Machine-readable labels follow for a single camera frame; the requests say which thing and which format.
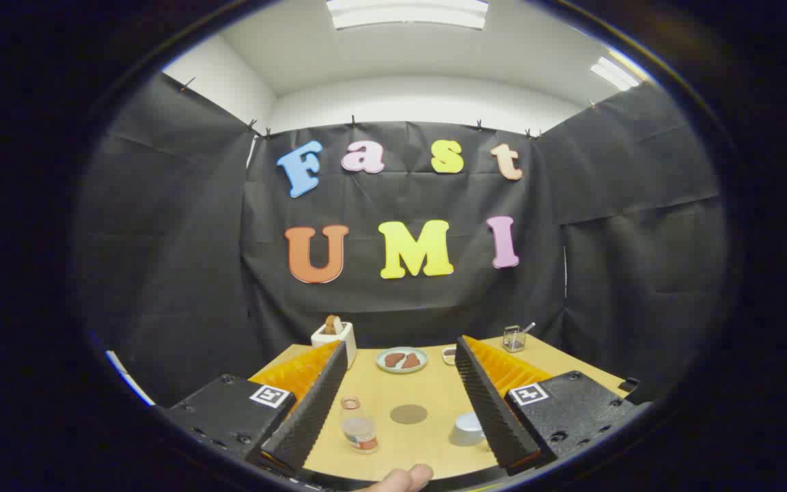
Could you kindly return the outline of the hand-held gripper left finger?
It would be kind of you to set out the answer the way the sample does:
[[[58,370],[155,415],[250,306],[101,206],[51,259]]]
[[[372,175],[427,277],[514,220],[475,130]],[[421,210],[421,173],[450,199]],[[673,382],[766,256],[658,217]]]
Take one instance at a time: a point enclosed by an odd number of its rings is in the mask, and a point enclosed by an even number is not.
[[[222,374],[162,414],[229,461],[296,477],[347,367],[346,345],[336,340],[252,378]]]

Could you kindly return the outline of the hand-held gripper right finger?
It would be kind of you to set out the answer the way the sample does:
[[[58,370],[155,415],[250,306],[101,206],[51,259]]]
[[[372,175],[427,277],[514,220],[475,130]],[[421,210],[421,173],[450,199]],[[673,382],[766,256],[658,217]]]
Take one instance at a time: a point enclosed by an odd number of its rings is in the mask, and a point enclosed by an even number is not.
[[[550,376],[469,336],[456,340],[455,365],[497,464],[511,476],[578,454],[650,407],[580,370]]]

